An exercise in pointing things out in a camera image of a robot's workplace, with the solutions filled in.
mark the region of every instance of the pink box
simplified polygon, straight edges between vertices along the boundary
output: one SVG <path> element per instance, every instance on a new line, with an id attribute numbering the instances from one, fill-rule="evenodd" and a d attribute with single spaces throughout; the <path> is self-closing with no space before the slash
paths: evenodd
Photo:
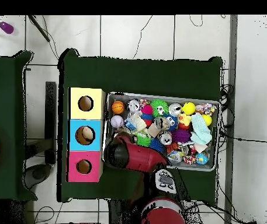
<path id="1" fill-rule="evenodd" d="M 103 172 L 101 151 L 70 151 L 69 164 L 67 163 L 67 182 L 99 182 Z M 87 173 L 80 173 L 78 163 L 85 160 L 91 166 Z"/>

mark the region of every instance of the purple bottle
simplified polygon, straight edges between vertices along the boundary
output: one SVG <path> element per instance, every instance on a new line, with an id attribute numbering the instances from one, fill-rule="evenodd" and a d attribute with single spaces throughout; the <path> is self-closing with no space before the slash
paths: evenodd
<path id="1" fill-rule="evenodd" d="M 10 25 L 9 23 L 6 22 L 1 22 L 0 23 L 0 28 L 6 32 L 7 34 L 11 34 L 14 32 L 14 27 Z"/>

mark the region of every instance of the light blue glove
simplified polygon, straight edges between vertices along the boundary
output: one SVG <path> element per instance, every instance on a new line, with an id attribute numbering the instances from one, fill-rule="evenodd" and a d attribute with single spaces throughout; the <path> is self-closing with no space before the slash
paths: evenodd
<path id="1" fill-rule="evenodd" d="M 192 115 L 192 127 L 194 132 L 191 132 L 192 136 L 190 139 L 193 142 L 196 144 L 207 144 L 211 141 L 212 136 L 210 134 L 210 130 L 200 113 Z"/>

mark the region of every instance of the shape sorter box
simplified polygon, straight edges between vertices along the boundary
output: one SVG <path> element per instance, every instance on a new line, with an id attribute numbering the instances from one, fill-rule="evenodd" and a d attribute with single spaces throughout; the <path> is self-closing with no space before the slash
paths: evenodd
<path id="1" fill-rule="evenodd" d="M 102 151 L 71 151 L 67 182 L 99 182 L 103 172 Z"/>
<path id="2" fill-rule="evenodd" d="M 70 120 L 69 151 L 100 151 L 103 140 L 103 120 Z"/>
<path id="3" fill-rule="evenodd" d="M 105 93 L 102 89 L 70 87 L 70 119 L 102 120 L 104 118 Z"/>

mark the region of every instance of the blue box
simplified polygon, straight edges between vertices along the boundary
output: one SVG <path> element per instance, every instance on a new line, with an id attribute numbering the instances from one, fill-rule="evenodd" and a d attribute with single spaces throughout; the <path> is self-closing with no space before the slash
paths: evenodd
<path id="1" fill-rule="evenodd" d="M 76 140 L 76 132 L 80 127 L 93 129 L 95 139 L 88 145 L 82 145 Z M 70 120 L 70 151 L 100 151 L 102 147 L 102 120 Z"/>

